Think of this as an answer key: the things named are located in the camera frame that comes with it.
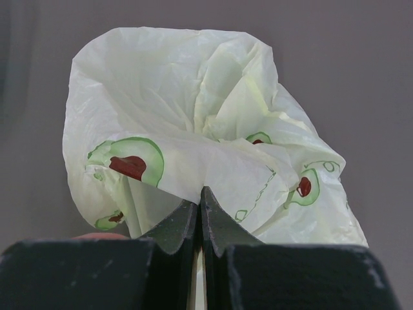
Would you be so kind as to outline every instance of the gray wall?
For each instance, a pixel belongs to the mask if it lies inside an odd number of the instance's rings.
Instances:
[[[347,159],[350,205],[404,309],[413,309],[413,2],[176,2],[0,1],[0,248],[93,231],[71,200],[61,155],[80,48],[119,26],[246,31],[274,47],[282,84]]]

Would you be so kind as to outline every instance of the pale green plastic bag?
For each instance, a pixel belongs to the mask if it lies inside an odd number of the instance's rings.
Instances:
[[[69,87],[63,154],[91,225],[126,220],[138,237],[208,185],[264,242],[367,245],[339,180],[344,159],[278,83],[260,40],[118,28],[76,55]]]

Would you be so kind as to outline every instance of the plastic bag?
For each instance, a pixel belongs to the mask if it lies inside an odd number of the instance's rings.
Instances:
[[[268,243],[367,245],[344,159],[277,82],[272,50],[239,32],[118,28],[73,60],[63,154],[101,229],[152,228],[204,185]]]

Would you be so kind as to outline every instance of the avocado illustration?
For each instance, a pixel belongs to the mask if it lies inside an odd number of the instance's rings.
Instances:
[[[315,169],[307,169],[301,173],[297,189],[290,192],[290,203],[302,206],[312,205],[320,195],[320,184]]]
[[[257,132],[256,134],[252,134],[251,136],[248,136],[246,140],[251,142],[252,144],[258,144],[258,143],[272,144],[270,136],[261,131]]]
[[[122,222],[122,220],[123,220],[123,213],[117,210],[112,215],[97,220],[95,223],[95,227],[106,231],[108,229],[112,229],[116,227],[116,225]]]
[[[155,187],[165,167],[160,148],[151,139],[141,137],[106,141],[98,145],[89,153],[88,164],[109,167]]]

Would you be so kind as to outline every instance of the gray background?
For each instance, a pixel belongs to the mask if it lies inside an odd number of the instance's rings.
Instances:
[[[413,309],[413,1],[0,0],[0,18],[0,248],[93,231],[61,154],[71,59],[86,43],[119,26],[245,31],[273,47],[282,84],[346,158],[350,205]]]

